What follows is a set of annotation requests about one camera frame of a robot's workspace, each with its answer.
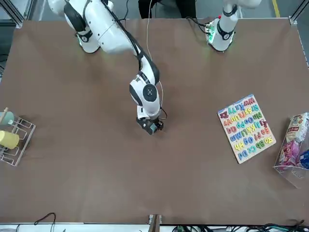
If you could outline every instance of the black cable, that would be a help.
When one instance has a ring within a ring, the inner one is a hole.
[[[165,113],[165,118],[161,118],[161,120],[167,119],[168,118],[168,114],[166,113],[166,111],[162,107],[160,107],[160,109]]]
[[[125,29],[125,27],[122,25],[122,23],[119,21],[119,19],[117,18],[117,16],[114,14],[114,12],[113,11],[111,11],[110,10],[110,8],[107,6],[107,4],[104,2],[104,1],[102,1],[102,3],[105,5],[105,8],[107,9],[107,11],[113,16],[113,18],[115,19],[115,21],[118,23],[118,26],[120,26],[120,28],[124,31],[124,33],[127,35],[127,37],[129,38],[129,40],[130,40],[130,42],[132,43],[132,46],[133,46],[133,48],[134,48],[134,50],[135,50],[135,52],[136,52],[136,55],[137,55],[137,57],[139,56],[139,51],[138,51],[138,49],[137,49],[137,47],[136,47],[136,43],[134,42],[135,41],[135,39],[133,38],[133,36],[130,34],[130,32],[128,32],[126,29]]]
[[[191,231],[193,229],[195,232],[198,232],[197,229],[195,229],[193,226],[190,226],[190,228],[191,228]]]
[[[192,18],[192,17],[186,17],[186,19],[191,19],[195,24],[197,24],[198,28],[199,28],[204,34],[207,34],[207,35],[210,34],[209,32],[204,31],[203,28],[202,28],[202,27],[205,27],[206,24],[208,24],[208,23],[210,23],[210,22],[205,23],[205,24],[202,24],[202,23],[199,23],[197,19],[195,20],[195,19]]]
[[[39,224],[41,221],[43,221],[44,219],[48,218],[48,217],[51,216],[51,215],[54,215],[54,221],[53,221],[52,226],[51,226],[51,228],[50,228],[50,232],[52,232],[52,231],[53,231],[53,226],[55,225],[55,222],[56,222],[56,214],[55,214],[55,213],[49,213],[49,214],[47,214],[46,216],[44,216],[44,217],[42,217],[41,219],[37,220],[37,221],[34,223],[34,225],[36,226],[36,225]]]
[[[126,20],[126,17],[127,17],[127,14],[129,13],[129,8],[127,6],[127,3],[129,2],[129,0],[126,0],[126,15],[125,17],[123,17],[122,19],[120,19],[119,21],[122,21],[122,20]]]
[[[16,227],[16,231],[15,232],[18,232],[19,227],[20,227],[20,224]]]

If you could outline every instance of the wire rack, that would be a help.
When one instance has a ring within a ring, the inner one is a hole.
[[[5,125],[5,130],[18,134],[19,143],[14,149],[8,149],[7,147],[0,145],[0,161],[6,162],[12,166],[17,166],[27,148],[36,126],[20,117],[14,118],[16,118],[16,120],[10,120],[8,125]]]

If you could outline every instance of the person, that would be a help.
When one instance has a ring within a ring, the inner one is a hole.
[[[153,6],[160,2],[161,0],[139,0],[139,10],[141,18],[148,18],[149,16],[149,7],[151,9]],[[195,7],[195,0],[176,0],[177,7],[182,15],[182,18],[191,17],[196,18],[196,7]]]

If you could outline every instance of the metal frame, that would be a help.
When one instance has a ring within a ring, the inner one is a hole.
[[[162,223],[162,216],[158,214],[149,215],[150,227],[148,232],[160,232],[160,224]]]
[[[291,23],[292,26],[297,25],[297,18],[304,11],[304,9],[307,7],[308,4],[309,4],[309,0],[303,0],[303,2],[298,6],[298,8],[292,14],[292,16],[289,17],[290,23]]]
[[[22,158],[28,143],[33,135],[36,126],[20,117],[16,121],[9,122],[11,133],[20,135],[19,144],[14,149],[8,149],[0,145],[0,161],[6,162],[12,166],[17,166]]]
[[[16,23],[17,28],[23,26],[24,16],[19,12],[19,10],[14,6],[10,0],[0,0],[0,5],[6,11],[6,13],[11,17],[13,22]]]

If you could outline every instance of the white cable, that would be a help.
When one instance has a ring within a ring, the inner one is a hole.
[[[151,3],[153,2],[153,0],[150,1],[149,4],[149,13],[148,13],[148,23],[147,23],[147,32],[146,32],[146,43],[147,43],[147,50],[148,50],[148,54],[150,56],[151,61],[153,60],[150,51],[149,51],[149,47],[148,47],[148,27],[149,27],[149,21],[150,21],[150,12],[151,12]]]
[[[151,56],[151,53],[149,51],[149,46],[148,46],[148,28],[149,28],[149,22],[150,22],[150,12],[151,12],[151,3],[153,2],[153,0],[150,1],[150,4],[149,4],[149,12],[148,12],[148,22],[147,22],[147,32],[146,32],[146,44],[147,44],[147,50],[148,50],[148,54],[150,56],[150,59],[151,61],[153,60],[152,56]],[[161,90],[162,90],[162,99],[161,99],[161,107],[163,105],[163,95],[164,95],[164,92],[163,92],[163,87],[162,87],[162,84],[161,84],[161,81],[159,81],[159,84],[161,86]]]
[[[162,88],[161,81],[159,81],[159,84],[160,84],[161,90],[162,90],[162,99],[161,99],[161,107],[162,107],[162,105],[163,105],[163,88]]]

